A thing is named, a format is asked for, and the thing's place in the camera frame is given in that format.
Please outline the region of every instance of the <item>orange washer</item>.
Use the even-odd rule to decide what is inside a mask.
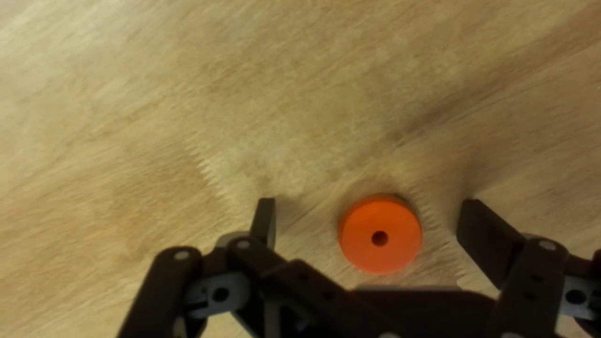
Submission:
[[[422,248],[422,224],[395,195],[371,195],[343,218],[339,242],[345,255],[363,270],[388,274],[405,269]]]

